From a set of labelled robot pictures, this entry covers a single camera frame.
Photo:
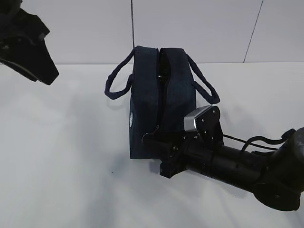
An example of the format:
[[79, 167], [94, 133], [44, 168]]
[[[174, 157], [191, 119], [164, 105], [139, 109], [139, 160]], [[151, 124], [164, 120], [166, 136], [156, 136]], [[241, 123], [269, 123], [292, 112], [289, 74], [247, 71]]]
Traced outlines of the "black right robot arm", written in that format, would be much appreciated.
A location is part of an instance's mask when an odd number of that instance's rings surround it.
[[193, 171], [252, 193], [262, 204], [296, 211], [304, 191], [304, 130], [287, 131], [279, 149], [248, 152], [225, 146], [220, 129], [148, 133], [142, 138], [161, 160], [160, 175]]

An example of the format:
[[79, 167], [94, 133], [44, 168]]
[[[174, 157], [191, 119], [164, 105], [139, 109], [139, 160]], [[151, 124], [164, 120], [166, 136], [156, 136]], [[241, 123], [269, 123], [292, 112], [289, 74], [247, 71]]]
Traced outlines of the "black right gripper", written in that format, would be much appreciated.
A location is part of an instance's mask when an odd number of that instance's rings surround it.
[[183, 171], [209, 176], [213, 159], [213, 138], [207, 134], [184, 132], [147, 133], [142, 143], [162, 158], [160, 175], [172, 178]]

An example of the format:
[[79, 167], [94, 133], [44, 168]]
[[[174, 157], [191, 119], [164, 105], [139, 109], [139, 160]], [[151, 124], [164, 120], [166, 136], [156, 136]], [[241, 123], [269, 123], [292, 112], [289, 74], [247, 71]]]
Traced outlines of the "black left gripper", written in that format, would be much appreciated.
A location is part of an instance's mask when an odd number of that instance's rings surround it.
[[48, 52], [49, 28], [21, 0], [0, 2], [0, 62], [31, 81], [51, 85], [59, 72]]

